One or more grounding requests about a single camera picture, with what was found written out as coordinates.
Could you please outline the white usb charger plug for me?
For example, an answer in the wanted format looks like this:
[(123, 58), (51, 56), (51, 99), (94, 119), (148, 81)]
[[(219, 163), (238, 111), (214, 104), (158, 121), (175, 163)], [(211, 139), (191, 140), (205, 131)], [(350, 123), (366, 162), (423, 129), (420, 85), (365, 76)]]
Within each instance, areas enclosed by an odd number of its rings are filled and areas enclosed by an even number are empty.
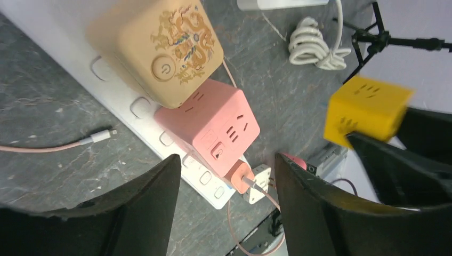
[[(254, 182), (267, 193), (269, 189), (271, 167), (266, 164), (261, 164), (253, 168), (252, 171), (255, 175)], [(257, 203), (263, 198), (265, 198), (265, 195), (252, 187), (248, 188), (243, 194), (243, 199), (251, 205)]]

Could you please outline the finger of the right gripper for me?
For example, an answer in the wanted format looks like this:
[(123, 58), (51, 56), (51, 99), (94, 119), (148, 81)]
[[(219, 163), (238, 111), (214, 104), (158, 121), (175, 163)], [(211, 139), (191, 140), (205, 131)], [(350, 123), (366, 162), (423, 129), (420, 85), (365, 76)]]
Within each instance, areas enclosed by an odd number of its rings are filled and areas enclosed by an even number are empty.
[(451, 113), (409, 107), (396, 137), (409, 151), (451, 165)]
[(451, 140), (416, 139), (401, 149), (358, 132), (346, 138), (382, 204), (422, 208), (451, 203)]

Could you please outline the pink plug adapter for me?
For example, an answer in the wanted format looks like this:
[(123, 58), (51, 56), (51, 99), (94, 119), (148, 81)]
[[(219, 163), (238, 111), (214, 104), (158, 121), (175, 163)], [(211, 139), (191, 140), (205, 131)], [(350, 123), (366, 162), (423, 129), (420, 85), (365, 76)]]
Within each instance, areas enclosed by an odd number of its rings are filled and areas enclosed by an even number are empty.
[(294, 155), (291, 155), (291, 154), (289, 154), (289, 153), (283, 153), (283, 155), (285, 155), (286, 157), (288, 157), (291, 161), (293, 161), (294, 163), (296, 163), (297, 165), (299, 165), (300, 166), (300, 168), (302, 168), (303, 170), (307, 170), (307, 164), (306, 164), (306, 162), (303, 160), (303, 159), (301, 159), (301, 158), (299, 158), (299, 157), (297, 157), (297, 156), (294, 156)]

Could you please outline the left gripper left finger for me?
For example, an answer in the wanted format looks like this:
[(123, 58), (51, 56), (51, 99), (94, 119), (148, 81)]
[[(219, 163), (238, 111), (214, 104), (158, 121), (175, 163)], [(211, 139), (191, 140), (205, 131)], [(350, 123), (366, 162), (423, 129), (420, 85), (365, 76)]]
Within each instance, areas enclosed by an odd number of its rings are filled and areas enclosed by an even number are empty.
[(1, 205), (1, 255), (165, 255), (181, 179), (173, 154), (72, 209)]

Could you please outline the yellow cube adapter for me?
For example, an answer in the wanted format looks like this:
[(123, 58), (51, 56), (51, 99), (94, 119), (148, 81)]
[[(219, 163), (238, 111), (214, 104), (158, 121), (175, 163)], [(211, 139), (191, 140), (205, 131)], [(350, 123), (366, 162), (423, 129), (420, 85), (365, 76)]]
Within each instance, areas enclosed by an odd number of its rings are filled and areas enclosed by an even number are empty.
[(407, 111), (414, 90), (397, 84), (355, 76), (329, 99), (324, 139), (352, 148), (346, 138), (359, 132), (388, 142)]

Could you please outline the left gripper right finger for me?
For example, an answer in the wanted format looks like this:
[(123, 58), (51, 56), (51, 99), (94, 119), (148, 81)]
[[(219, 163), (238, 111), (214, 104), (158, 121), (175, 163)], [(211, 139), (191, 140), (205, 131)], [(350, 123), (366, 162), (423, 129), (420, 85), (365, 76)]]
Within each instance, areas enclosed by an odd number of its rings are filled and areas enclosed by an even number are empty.
[(290, 255), (451, 255), (451, 205), (413, 211), (375, 203), (282, 154), (275, 179)]

